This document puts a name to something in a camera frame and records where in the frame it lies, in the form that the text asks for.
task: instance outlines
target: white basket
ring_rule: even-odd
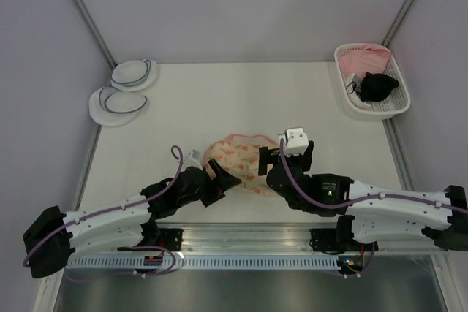
[[[365,121],[386,120],[387,118],[392,118],[394,115],[399,113],[404,113],[410,108],[411,99],[410,95],[408,94],[407,86],[404,83],[403,77],[401,76],[401,72],[393,55],[388,61],[388,64],[383,73],[398,80],[400,86],[393,89],[387,99],[381,102],[372,102],[371,107],[362,108],[353,104],[348,97],[346,86],[344,84],[346,77],[341,73],[338,60],[351,50],[361,49],[365,44],[366,43],[345,44],[337,47],[335,50],[335,64],[338,74],[336,77],[332,77],[331,80],[336,90],[337,98],[341,102],[345,113],[349,117]]]

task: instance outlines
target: purple cable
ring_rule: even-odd
[[[353,200],[348,200],[345,202],[342,202],[341,204],[337,205],[327,205],[323,204],[321,202],[318,202],[317,200],[312,199],[307,195],[301,187],[298,185],[298,183],[295,181],[293,174],[291,173],[290,167],[287,165],[286,161],[286,156],[284,155],[284,139],[281,139],[281,142],[279,143],[279,157],[281,159],[281,162],[283,163],[284,170],[286,171],[287,177],[290,179],[290,182],[294,189],[301,195],[307,202],[310,202],[311,204],[319,207],[319,208],[326,208],[328,210],[336,210],[338,208],[345,208],[346,206],[351,206],[352,204],[355,204],[356,202],[361,202],[361,201],[367,201],[371,199],[379,199],[380,195],[379,194],[373,194],[373,195],[368,195],[366,197],[358,197]],[[427,204],[427,205],[436,205],[435,201],[432,200],[427,200],[427,199],[419,199],[417,197],[408,197],[407,195],[398,195],[398,194],[385,194],[385,198],[388,199],[400,199],[400,200],[407,200],[407,201],[413,201],[413,202],[420,202],[421,204]],[[464,208],[458,208],[456,206],[452,205],[446,205],[446,204],[441,204],[441,207],[447,208],[448,210],[452,211],[457,211],[460,213],[464,213],[468,215],[468,210]]]
[[[125,208],[133,208],[135,206],[143,204],[144,202],[150,202],[151,200],[154,200],[157,197],[160,197],[161,195],[163,195],[166,191],[168,191],[170,189],[171,186],[173,186],[173,184],[177,180],[178,175],[182,171],[182,165],[184,164],[184,155],[182,154],[182,150],[177,145],[173,145],[172,148],[170,149],[170,152],[172,153],[174,158],[176,160],[178,160],[178,169],[177,169],[177,172],[174,175],[174,178],[159,193],[153,195],[152,197],[149,197],[148,199],[143,199],[143,200],[139,200],[139,201],[133,202],[131,204],[128,204],[128,205],[126,205]],[[99,211],[84,215],[84,216],[80,217],[78,220],[79,221],[85,221],[86,219],[90,219],[90,218],[102,215],[104,213],[110,213],[110,212],[114,212],[114,211],[118,211],[118,210],[122,210],[122,207],[121,206],[114,206],[113,208],[105,208],[103,210],[99,210]],[[54,229],[51,233],[49,233],[41,241],[39,241],[38,244],[36,244],[35,247],[33,247],[30,250],[30,252],[28,252],[28,254],[26,255],[25,259],[23,260],[23,267],[25,267],[25,268],[29,267],[29,260],[36,253],[36,251],[39,250],[39,248],[42,245],[44,245],[44,243],[46,243],[49,239],[51,239],[55,234],[57,234],[57,233],[61,232],[62,230],[72,226],[73,224],[76,224],[75,220],[67,222],[67,223],[63,224],[62,226],[60,226],[59,228]]]
[[[169,254],[169,256],[173,259],[172,262],[170,263],[170,266],[164,270],[158,271],[158,272],[148,272],[144,273],[144,276],[150,275],[152,277],[157,276],[157,275],[164,275],[173,272],[173,268],[176,265],[177,259],[174,253],[171,250],[167,250],[166,248],[163,248],[161,246],[134,246],[133,248],[142,248],[142,249],[148,249],[148,250],[158,250],[158,251],[164,251]],[[143,274],[141,273],[135,273],[133,270],[132,272],[114,272],[112,274],[106,274],[106,275],[101,275],[99,277],[93,277],[93,278],[87,278],[87,279],[78,279],[78,278],[72,278],[67,274],[67,270],[65,270],[65,278],[67,278],[69,281],[73,283],[87,283],[89,281],[98,281],[99,279],[107,278],[107,277],[114,277],[117,275],[138,275],[140,277],[143,277]]]

